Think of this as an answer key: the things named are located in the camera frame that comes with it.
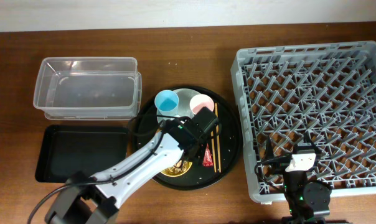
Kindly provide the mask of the red sauce packet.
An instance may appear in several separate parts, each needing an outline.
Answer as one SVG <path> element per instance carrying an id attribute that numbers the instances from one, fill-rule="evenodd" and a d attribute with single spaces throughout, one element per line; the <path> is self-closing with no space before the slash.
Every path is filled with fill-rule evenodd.
<path id="1" fill-rule="evenodd" d="M 205 152 L 204 152 L 204 158 L 202 161 L 202 165 L 204 167 L 211 167 L 214 165 L 213 159 L 212 159 L 212 154 L 209 149 L 209 145 L 206 145 Z"/>

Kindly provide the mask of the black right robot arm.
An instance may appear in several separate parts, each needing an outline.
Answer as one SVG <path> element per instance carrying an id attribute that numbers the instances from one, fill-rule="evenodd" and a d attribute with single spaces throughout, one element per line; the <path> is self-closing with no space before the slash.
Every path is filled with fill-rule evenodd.
<path id="1" fill-rule="evenodd" d="M 321 157 L 321 150 L 313 143 L 308 133 L 303 142 L 282 156 L 273 155 L 271 138 L 266 140 L 265 164 L 273 175 L 283 178 L 283 194 L 289 205 L 290 216 L 282 223 L 325 223 L 330 214 L 329 203 L 332 189 L 320 180 L 309 180 L 307 173 L 314 170 Z"/>

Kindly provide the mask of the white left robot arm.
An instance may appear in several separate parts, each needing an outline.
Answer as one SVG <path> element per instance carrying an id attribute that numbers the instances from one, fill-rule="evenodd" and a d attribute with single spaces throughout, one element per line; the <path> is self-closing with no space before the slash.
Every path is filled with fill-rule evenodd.
<path id="1" fill-rule="evenodd" d="M 45 215 L 46 223 L 114 223 L 120 207 L 147 181 L 181 159 L 193 160 L 211 132 L 194 121 L 167 120 L 160 132 L 119 164 L 71 176 Z"/>

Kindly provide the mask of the pink plastic cup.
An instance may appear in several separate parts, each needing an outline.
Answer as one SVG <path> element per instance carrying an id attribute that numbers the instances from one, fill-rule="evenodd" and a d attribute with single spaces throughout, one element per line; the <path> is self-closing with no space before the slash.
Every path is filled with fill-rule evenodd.
<path id="1" fill-rule="evenodd" d="M 193 114 L 197 114 L 204 107 L 208 108 L 210 111 L 213 111 L 215 108 L 213 99 L 205 94 L 193 96 L 190 100 L 189 106 Z"/>

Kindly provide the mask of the blue plastic cup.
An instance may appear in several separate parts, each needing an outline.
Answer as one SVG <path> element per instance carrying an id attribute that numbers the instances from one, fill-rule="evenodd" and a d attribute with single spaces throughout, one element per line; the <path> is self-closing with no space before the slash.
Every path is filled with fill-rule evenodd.
<path id="1" fill-rule="evenodd" d="M 179 97 L 172 90 L 163 90 L 155 96 L 154 104 L 161 115 L 175 116 L 178 112 Z"/>

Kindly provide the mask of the yellow bowl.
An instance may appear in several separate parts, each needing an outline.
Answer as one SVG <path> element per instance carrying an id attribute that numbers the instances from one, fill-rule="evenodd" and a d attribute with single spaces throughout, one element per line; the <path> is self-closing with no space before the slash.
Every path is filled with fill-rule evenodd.
<path id="1" fill-rule="evenodd" d="M 180 160 L 176 164 L 161 171 L 161 174 L 168 177 L 179 177 L 184 175 L 192 166 L 192 162 Z"/>

